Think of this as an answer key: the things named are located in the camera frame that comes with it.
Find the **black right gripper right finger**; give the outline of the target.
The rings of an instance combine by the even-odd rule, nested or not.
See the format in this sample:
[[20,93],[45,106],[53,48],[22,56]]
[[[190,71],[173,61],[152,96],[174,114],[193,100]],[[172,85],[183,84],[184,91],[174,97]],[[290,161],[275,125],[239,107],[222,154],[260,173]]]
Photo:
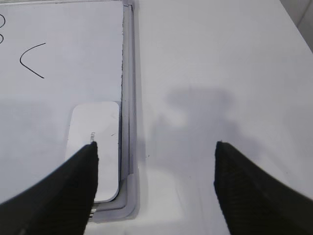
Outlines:
[[313,201],[227,142],[215,150],[214,189],[232,235],[311,235]]

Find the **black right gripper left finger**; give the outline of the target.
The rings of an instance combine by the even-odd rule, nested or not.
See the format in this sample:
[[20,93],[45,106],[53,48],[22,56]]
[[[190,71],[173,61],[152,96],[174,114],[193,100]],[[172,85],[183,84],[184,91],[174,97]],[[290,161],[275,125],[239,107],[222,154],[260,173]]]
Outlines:
[[98,186],[97,143],[0,205],[2,235],[82,235]]

